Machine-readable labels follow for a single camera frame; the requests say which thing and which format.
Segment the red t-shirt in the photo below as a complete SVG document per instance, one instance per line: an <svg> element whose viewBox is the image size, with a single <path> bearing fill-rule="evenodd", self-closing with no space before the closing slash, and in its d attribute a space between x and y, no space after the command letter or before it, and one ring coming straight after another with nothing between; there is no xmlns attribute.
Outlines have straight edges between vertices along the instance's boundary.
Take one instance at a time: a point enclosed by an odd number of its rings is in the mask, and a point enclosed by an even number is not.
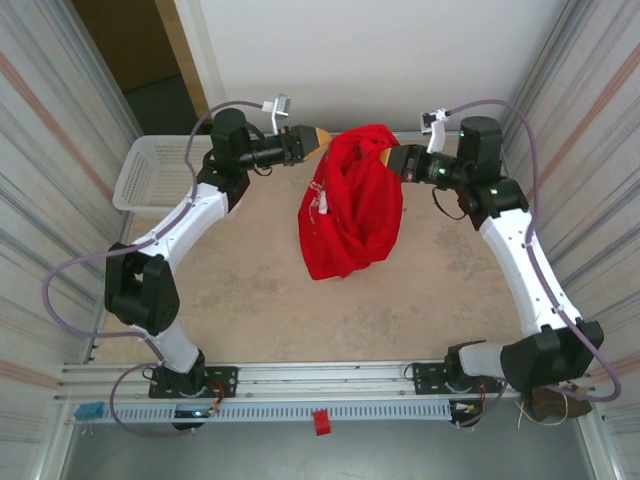
<svg viewBox="0 0 640 480"><path fill-rule="evenodd" d="M398 145L382 124L331 140L298 211L299 244L312 279L344 278L385 260L394 248L404 207L402 181L380 156Z"/></svg>

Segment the white perforated plastic basket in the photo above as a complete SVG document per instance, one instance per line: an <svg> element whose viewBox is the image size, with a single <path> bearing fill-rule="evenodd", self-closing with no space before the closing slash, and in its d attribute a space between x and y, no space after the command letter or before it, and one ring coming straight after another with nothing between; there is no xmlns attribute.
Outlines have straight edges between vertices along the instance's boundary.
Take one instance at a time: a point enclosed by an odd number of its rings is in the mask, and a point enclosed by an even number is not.
<svg viewBox="0 0 640 480"><path fill-rule="evenodd" d="M135 140L116 182L113 205L150 218L209 226L229 214L240 199L197 183L204 155L212 148L204 135L147 135Z"/></svg>

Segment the tan wooden door jamb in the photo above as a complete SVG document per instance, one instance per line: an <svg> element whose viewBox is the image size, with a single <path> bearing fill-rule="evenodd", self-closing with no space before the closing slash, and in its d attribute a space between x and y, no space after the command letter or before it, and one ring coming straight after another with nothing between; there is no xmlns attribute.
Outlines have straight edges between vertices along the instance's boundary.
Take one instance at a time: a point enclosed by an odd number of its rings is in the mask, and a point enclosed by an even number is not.
<svg viewBox="0 0 640 480"><path fill-rule="evenodd" d="M176 8L176 0L154 0L154 2L189 98L195 113L200 117L208 110L209 106Z"/></svg>

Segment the brown wooden door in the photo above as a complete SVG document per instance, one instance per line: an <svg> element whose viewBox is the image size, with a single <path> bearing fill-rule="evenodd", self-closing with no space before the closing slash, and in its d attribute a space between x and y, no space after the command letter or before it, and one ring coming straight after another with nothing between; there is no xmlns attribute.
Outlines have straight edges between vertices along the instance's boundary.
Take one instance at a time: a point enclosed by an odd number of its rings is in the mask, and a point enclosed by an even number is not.
<svg viewBox="0 0 640 480"><path fill-rule="evenodd" d="M179 74L154 0L71 0L124 92Z"/></svg>

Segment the brown cloth bag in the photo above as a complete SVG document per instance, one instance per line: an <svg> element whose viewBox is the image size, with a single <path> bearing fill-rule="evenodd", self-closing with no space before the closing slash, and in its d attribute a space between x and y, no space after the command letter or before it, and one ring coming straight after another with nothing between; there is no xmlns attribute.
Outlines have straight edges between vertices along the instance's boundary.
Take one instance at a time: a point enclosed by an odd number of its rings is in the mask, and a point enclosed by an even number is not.
<svg viewBox="0 0 640 480"><path fill-rule="evenodd" d="M560 420L579 418L588 415L593 410L588 401L578 400L544 388L532 390L527 405L533 419L538 422L555 417Z"/></svg>

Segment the small blue block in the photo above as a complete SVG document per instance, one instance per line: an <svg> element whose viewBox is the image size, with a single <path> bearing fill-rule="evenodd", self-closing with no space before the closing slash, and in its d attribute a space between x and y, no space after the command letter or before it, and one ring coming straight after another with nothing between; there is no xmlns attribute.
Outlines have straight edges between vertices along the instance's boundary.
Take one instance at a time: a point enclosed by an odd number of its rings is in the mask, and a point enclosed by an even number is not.
<svg viewBox="0 0 640 480"><path fill-rule="evenodd" d="M73 415L77 421L92 421L100 419L104 413L104 402L89 402L80 404Z"/></svg>

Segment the white door frame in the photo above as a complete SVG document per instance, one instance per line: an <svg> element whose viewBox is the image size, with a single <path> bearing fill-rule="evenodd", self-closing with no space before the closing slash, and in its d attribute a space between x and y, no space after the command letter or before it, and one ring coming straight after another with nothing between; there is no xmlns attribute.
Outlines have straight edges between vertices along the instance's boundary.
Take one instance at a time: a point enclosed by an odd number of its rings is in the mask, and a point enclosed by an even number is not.
<svg viewBox="0 0 640 480"><path fill-rule="evenodd" d="M206 23L205 0L176 0L176 8L209 108L228 101L230 97L223 85L213 40Z"/></svg>

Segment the aluminium frame post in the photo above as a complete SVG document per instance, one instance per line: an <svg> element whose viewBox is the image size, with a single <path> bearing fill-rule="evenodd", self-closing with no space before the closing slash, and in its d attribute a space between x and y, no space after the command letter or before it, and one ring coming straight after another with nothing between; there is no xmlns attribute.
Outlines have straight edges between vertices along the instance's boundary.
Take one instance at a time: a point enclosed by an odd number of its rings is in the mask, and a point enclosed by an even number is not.
<svg viewBox="0 0 640 480"><path fill-rule="evenodd" d="M87 67L90 79L96 84L100 97L106 103L118 126L130 143L133 143L143 135L138 120L72 1L60 0L60 3L65 9L65 14L71 23L71 30L80 45L80 59Z"/></svg>
<svg viewBox="0 0 640 480"><path fill-rule="evenodd" d="M590 8L591 0L566 0L542 50L520 88L513 104L533 124L533 111L558 70L565 57L573 49L573 44L582 26L585 11Z"/></svg>

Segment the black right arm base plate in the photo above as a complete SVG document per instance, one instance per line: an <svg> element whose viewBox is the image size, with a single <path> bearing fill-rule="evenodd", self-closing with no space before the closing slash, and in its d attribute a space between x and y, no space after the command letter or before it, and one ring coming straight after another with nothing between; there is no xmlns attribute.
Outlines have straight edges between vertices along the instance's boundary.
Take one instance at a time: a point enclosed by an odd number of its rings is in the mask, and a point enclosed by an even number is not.
<svg viewBox="0 0 640 480"><path fill-rule="evenodd" d="M408 371L411 371L408 379L413 383L417 395L480 394L481 388L485 393L497 394L502 386L499 380L492 377L455 376L443 361L414 362L405 369L404 375Z"/></svg>

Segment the aluminium mounting rail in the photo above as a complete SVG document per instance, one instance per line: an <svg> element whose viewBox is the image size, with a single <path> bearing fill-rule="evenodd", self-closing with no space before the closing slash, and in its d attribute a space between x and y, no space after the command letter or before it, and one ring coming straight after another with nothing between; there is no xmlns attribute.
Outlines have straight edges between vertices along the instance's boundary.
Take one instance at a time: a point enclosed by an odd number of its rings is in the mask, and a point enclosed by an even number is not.
<svg viewBox="0 0 640 480"><path fill-rule="evenodd" d="M239 363L235 402L391 400L416 395L406 361ZM106 401L128 365L67 365L53 400Z"/></svg>

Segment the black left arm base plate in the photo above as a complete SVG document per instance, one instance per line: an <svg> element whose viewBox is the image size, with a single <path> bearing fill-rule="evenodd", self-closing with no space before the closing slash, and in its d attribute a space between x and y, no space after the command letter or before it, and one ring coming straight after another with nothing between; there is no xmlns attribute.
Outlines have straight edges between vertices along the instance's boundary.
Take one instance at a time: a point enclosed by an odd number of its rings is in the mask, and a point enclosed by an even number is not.
<svg viewBox="0 0 640 480"><path fill-rule="evenodd" d="M216 399L236 396L238 373L233 366L194 367L184 374L157 367L144 377L150 381L152 399Z"/></svg>

